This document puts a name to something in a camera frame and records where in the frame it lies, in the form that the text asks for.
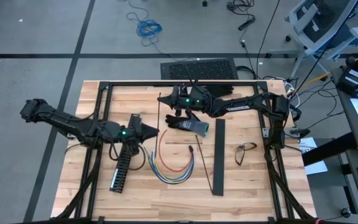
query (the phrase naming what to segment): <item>floor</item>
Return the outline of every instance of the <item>floor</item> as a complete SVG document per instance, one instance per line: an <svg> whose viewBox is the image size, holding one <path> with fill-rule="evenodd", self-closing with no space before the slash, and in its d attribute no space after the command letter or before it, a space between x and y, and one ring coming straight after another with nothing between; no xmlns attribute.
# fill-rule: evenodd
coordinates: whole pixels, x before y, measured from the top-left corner
<svg viewBox="0 0 358 224"><path fill-rule="evenodd" d="M249 66L238 44L237 27L245 18L226 10L225 0L209 1L208 7L202 7L201 0L131 2L146 7L149 18L161 23L158 48L162 52L200 59L234 57L236 65ZM262 55L269 49L295 48L284 41L289 26L283 18L297 2L279 4ZM253 66L274 8L271 1L256 1L249 10L257 17L244 36ZM127 2L111 0L0 0L0 223L23 221L45 148L53 150L49 163L41 165L48 167L34 220L49 218L67 145L65 138L50 135L49 125L26 124L20 118L25 100L43 98L74 113L83 80L158 80L160 63L173 61L152 46L140 45L135 24L125 18L132 10ZM348 25L358 26L358 15ZM358 53L358 46L346 53ZM294 59L261 58L259 62L261 77L287 77ZM323 62L327 68L343 63L344 59ZM311 66L303 62L296 76L302 80ZM310 78L322 73L316 68ZM239 72L239 78L251 77ZM332 98L312 97L301 107L298 126L305 128L324 118L333 103ZM341 105L335 111L340 112ZM312 127L310 136L335 138L348 131L345 116L339 115ZM347 207L343 190L310 184L319 217L336 217ZM358 215L337 221L358 223Z"/></svg>

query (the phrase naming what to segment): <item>butcher block table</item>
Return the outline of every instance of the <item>butcher block table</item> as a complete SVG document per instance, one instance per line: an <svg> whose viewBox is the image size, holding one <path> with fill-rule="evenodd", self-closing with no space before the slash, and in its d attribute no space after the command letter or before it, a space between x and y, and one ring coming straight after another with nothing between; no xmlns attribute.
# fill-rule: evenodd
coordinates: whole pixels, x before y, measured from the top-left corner
<svg viewBox="0 0 358 224"><path fill-rule="evenodd" d="M285 93L281 80L268 80L266 82L269 92L278 95ZM99 81L85 81L83 83L76 110L77 117L82 118L93 112L98 86ZM143 123L156 128L158 120L157 97L160 93L161 96L167 96L171 92L172 87L114 86L108 120L127 126L131 114L137 113L140 114ZM252 96L253 94L254 90L250 86L235 86L233 94L224 96L223 99L230 100ZM99 216L104 216L105 220L125 221L233 222L267 221L268 217L276 217L257 111L238 111L220 117L226 120L223 197L211 194L195 134L170 129L165 123L165 115L174 115L174 113L175 111L171 110L169 106L160 105L160 135L158 137L165 130L168 130L161 142L161 156L168 166L179 169L189 161L188 146L192 145L195 149L195 168L191 177L181 184L165 184L155 176L148 161L146 161L145 166L140 170L128 171L124 190L121 194L111 192L109 188L116 162L110 160L108 156L109 145L105 144L94 201L93 220L97 220ZM207 136L205 138L199 137L199 140L212 184L215 119L198 112L195 112L195 114L200 120L209 123ZM290 116L287 127L293 125ZM235 151L240 144L245 142L254 142L257 147L246 151L242 165L238 166L234 159ZM78 144L78 141L69 141L68 147L74 144ZM155 149L155 138L146 140L143 145L151 153ZM286 145L299 147L295 139L287 138ZM116 148L119 151L121 145L116 144ZM82 146L73 147L66 153L51 217L61 213L76 194L80 186L85 153L86 148ZM294 149L284 148L282 149L282 156L289 189L306 211L312 216L316 216L301 153ZM132 158L130 167L138 167L142 161L143 156L140 153ZM157 162L165 175L169 177L178 176L179 173L166 169L158 156ZM283 217L287 217L283 194L278 186L277 188ZM85 195L82 214L86 213L88 197L89 193Z"/></svg>

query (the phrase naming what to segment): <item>metal bracket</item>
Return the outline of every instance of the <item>metal bracket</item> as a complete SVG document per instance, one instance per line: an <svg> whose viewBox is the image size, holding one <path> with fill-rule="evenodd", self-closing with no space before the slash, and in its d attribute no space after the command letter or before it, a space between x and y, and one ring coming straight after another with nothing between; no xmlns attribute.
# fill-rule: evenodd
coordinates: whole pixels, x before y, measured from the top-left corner
<svg viewBox="0 0 358 224"><path fill-rule="evenodd" d="M269 130L270 128L262 128L262 133L264 135L264 138L269 137ZM297 131L299 128L285 128L284 133L286 134L286 138L300 138L300 134L292 134L291 131Z"/></svg>

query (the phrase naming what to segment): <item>black metal frame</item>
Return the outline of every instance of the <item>black metal frame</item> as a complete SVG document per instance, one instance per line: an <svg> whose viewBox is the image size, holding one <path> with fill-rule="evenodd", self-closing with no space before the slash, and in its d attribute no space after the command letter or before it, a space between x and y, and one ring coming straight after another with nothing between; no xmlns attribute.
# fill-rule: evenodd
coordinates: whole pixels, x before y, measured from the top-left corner
<svg viewBox="0 0 358 224"><path fill-rule="evenodd" d="M107 90L107 97L106 97L106 104L104 106L104 114L103 114L103 120L107 120L108 119L108 114L109 114L109 108L110 108L110 104L112 102L111 96L112 96L112 91L113 88L115 86L154 86L154 87L167 87L167 86L173 86L173 85L178 85L181 83L189 83L189 81L172 81L170 80L169 82L161 82L161 81L152 81L152 82L100 82L99 83L99 88L98 88L98 95L96 98L96 104L95 104L95 109L94 109L94 119L98 119L99 113L100 113L100 107L101 107L101 99L103 97L103 92L104 90ZM198 82L199 85L204 85L204 86L208 86L208 85L233 85L233 86L250 86L253 87L254 89L254 94L259 94L259 90L262 90L264 93L268 92L267 89L267 84L264 81L257 81L257 82L205 82L205 81L200 81ZM270 102L266 102L266 105L268 107L270 107ZM258 112L258 116L259 116L259 123L260 123L260 131L261 134L263 136L263 128L266 128L265 126L265 120L264 120L264 116L262 115L261 112ZM267 144L266 144L267 139L264 138L264 148L265 151L269 151L270 149L267 149ZM84 161L84 167L83 167L83 173L81 175L81 185L80 185L80 189L83 188L84 183L89 180L92 179L91 181L91 193L89 195L89 199L88 199L88 208L86 210L86 216L85 217L81 217L81 209L82 209L82 205L83 205L83 195L82 198L80 199L80 201L78 202L76 209L75 209L75 214L74 214L74 219L71 218L66 218L66 219L52 219L49 221L42 221L39 223L76 223L74 222L75 220L78 221L78 223L158 223L158 224L163 224L163 223L177 223L177 222L132 222L132 221L128 221L128 222L115 222L115 221L104 221L103 217L101 217L99 219L99 221L94 221L92 222L92 214L93 214L93 207L94 207L94 200L95 200L95 196L96 196L96 186L98 184L98 176L99 176L99 169L100 169L100 162L101 162L101 156L102 156L102 150L103 150L103 145L99 148L97 148L97 153L96 153L96 158L95 158L95 163L94 163L94 169L96 169L96 173L94 173L92 176L88 176L88 172L89 172L89 168L90 168L90 163L91 163L91 155L92 155L92 150L91 148L87 148L87 152L86 152L86 156L85 156L85 161ZM283 160L282 160L282 155L279 149L276 150L276 155L277 155L277 164L278 164L278 172L280 174L280 177L282 178L282 180L284 181L285 185L288 186L287 184L287 178L285 176L285 169L284 169L284 165L283 165ZM282 217L282 212L281 212L281 207L280 207L280 200L278 197L278 191L277 191L277 185L272 177L272 175L269 173L269 177L270 177L270 186L272 189L272 196L273 196L273 205L274 205L274 209L275 209L275 214L276 214L276 219L281 219ZM286 208L287 208L287 213L288 213L288 217L289 218L294 218L293 216L293 210L292 207L289 203L289 201L287 199L285 199L285 204L286 204ZM194 223L211 223L211 222L194 222ZM271 224L271 223L275 223L274 219L272 217L269 217L269 221L267 222L236 222L236 223L244 223L244 224Z"/></svg>

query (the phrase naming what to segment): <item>blue cable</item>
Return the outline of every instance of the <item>blue cable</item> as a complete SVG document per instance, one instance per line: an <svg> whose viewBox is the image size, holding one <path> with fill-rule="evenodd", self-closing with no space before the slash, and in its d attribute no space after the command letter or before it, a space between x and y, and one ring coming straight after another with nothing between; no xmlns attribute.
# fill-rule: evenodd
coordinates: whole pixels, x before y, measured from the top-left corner
<svg viewBox="0 0 358 224"><path fill-rule="evenodd" d="M155 47L155 49L160 53L160 54L164 54L166 56L169 56L170 58L174 59L177 62L183 62L185 60L188 60L190 58L185 58L183 60L177 60L175 57L173 57L170 54L167 53L163 53L161 52L160 49L158 49L157 47L157 42L159 41L158 39L158 34L162 31L162 26L156 22L153 19L147 19L149 17L149 12L147 9L143 8L143 7L137 7L132 5L130 0L118 0L121 2L128 2L128 4L130 5L130 7L134 8L134 9L140 9L146 12L146 16L143 19L139 19L138 15L136 14L136 12L128 12L126 15L126 18L130 21L136 21L137 22L137 29L136 29L136 34L142 38L142 40L140 41L140 44L142 44L143 47L147 47L150 45L153 45Z"/></svg>

